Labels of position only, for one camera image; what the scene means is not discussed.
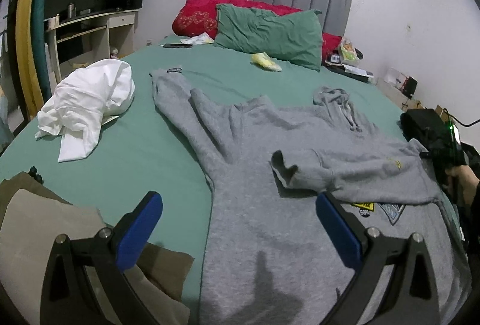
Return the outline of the right hand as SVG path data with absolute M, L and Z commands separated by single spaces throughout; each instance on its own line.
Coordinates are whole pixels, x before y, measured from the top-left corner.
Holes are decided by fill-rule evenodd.
M 477 194 L 479 178 L 474 174 L 471 167 L 463 165 L 445 170 L 448 176 L 448 193 L 461 192 L 466 205 L 471 206 Z

